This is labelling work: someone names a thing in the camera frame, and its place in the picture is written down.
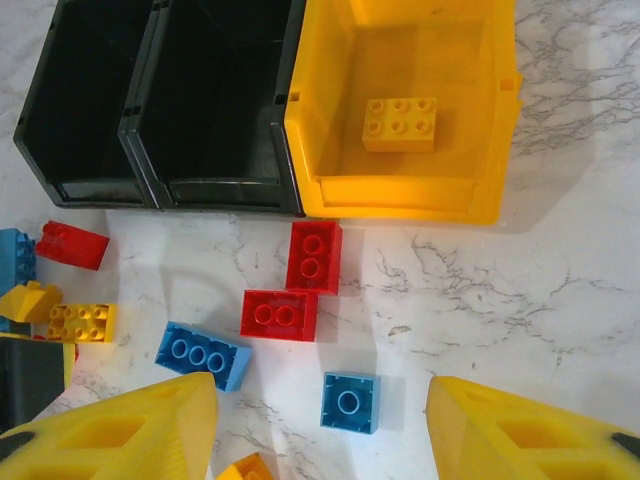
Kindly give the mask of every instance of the red lego brick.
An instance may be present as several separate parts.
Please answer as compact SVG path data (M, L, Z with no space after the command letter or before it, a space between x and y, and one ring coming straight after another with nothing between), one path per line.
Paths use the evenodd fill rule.
M98 270L109 238L58 222L42 227L36 254L74 267Z
M295 222L291 229L286 289L337 295L342 228L335 222Z
M240 335L313 342L317 315L314 293L247 290Z

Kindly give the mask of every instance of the storage bin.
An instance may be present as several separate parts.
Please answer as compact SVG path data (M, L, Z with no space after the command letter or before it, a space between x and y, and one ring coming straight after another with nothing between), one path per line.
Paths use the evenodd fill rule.
M519 87L514 0L307 0L285 115L305 213L494 223ZM433 152L368 151L374 99L434 99Z
M160 208L302 212L284 109L304 6L162 2L120 123Z
M152 0L56 7L14 141L59 206L152 204L118 139L134 65L153 33L151 7Z

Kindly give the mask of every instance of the blue lego brick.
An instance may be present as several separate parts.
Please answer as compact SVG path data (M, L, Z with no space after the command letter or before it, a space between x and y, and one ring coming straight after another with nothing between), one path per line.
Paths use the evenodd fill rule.
M35 279L35 242L17 228L1 229L0 296L16 285L26 285L28 281ZM13 322L0 317L0 332L13 332L13 326Z
M327 372L322 399L323 427L371 435L378 428L380 377Z
M251 358L251 347L169 322L156 364L181 374L211 372L223 392L240 389Z

